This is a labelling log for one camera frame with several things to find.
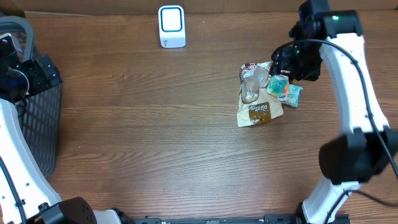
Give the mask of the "green tissue pack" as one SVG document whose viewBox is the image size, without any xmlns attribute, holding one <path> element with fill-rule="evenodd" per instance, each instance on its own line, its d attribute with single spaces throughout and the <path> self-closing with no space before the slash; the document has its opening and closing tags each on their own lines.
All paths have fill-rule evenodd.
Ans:
<svg viewBox="0 0 398 224">
<path fill-rule="evenodd" d="M 266 90 L 269 95 L 279 97 L 286 85 L 289 83 L 288 76 L 285 75 L 274 75 L 271 77 L 267 84 Z"/>
</svg>

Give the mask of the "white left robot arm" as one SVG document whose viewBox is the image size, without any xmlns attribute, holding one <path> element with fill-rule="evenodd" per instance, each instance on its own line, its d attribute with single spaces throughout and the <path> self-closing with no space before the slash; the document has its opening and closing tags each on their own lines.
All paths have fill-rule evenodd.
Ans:
<svg viewBox="0 0 398 224">
<path fill-rule="evenodd" d="M 19 62 L 12 34 L 1 36 L 1 208 L 6 222 L 120 223 L 117 211 L 92 210 L 81 197 L 62 200 L 42 175 L 23 137 L 15 103 L 38 94 L 46 81 L 34 83 L 35 73 Z"/>
</svg>

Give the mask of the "teal wet wipes pack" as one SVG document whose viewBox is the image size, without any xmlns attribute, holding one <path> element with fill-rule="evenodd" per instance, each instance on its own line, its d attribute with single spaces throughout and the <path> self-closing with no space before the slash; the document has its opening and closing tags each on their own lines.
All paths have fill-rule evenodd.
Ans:
<svg viewBox="0 0 398 224">
<path fill-rule="evenodd" d="M 285 100 L 285 104 L 292 106 L 294 108 L 299 105 L 299 97 L 300 93 L 303 90 L 301 86 L 289 85 L 289 92 L 287 94 L 287 99 Z"/>
</svg>

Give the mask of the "beige brown snack bag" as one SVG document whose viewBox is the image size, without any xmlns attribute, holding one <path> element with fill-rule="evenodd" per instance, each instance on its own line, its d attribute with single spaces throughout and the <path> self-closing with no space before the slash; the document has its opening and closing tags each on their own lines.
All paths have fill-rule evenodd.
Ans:
<svg viewBox="0 0 398 224">
<path fill-rule="evenodd" d="M 272 62 L 245 63 L 239 69 L 239 106 L 236 113 L 239 127 L 267 123 L 282 116 L 282 104 L 268 94 L 266 86 L 271 79 Z"/>
</svg>

